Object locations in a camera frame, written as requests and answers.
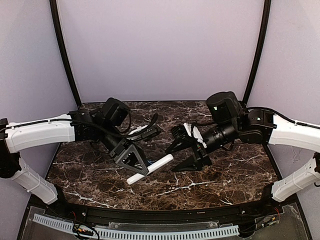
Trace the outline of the white red remote control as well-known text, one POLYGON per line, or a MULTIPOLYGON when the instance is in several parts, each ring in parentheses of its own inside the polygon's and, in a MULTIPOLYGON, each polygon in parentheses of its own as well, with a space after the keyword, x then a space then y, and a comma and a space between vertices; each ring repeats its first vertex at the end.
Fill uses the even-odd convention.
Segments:
POLYGON ((168 164, 174 159, 172 154, 167 154, 166 156, 162 157, 158 161, 152 163, 147 167, 148 173, 146 175, 136 173, 135 175, 129 177, 126 181, 129 185, 133 185, 134 183, 142 180, 146 176, 150 175, 151 173, 155 172, 156 170, 162 168, 164 165, 168 164))

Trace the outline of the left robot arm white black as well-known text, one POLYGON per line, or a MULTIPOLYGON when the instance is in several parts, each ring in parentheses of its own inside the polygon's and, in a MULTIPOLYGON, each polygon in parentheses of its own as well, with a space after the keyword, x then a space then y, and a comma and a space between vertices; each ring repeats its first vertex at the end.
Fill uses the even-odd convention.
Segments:
POLYGON ((132 140, 142 131, 128 134, 117 129, 130 115, 125 103, 110 97, 102 107, 90 112, 70 111, 57 117, 25 123, 9 123, 3 118, 0 121, 0 177, 15 181, 27 192, 51 205, 64 198, 62 191, 28 166, 20 151, 53 143, 89 140, 102 142, 117 165, 147 175, 147 159, 132 140))

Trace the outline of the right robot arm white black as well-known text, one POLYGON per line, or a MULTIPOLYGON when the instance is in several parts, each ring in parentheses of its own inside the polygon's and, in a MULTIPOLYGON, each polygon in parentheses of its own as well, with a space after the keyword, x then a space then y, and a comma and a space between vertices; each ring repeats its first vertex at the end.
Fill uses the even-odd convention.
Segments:
POLYGON ((286 145, 314 151, 300 169, 282 180, 268 184, 264 201, 281 203, 291 195, 320 179, 319 125, 290 119, 266 107, 246 107, 232 91, 218 92, 206 100, 213 127, 200 133, 200 123, 179 124, 171 129, 173 143, 166 149, 172 154, 192 148, 193 155, 173 171, 201 171, 212 164, 209 153, 239 139, 247 144, 286 145))

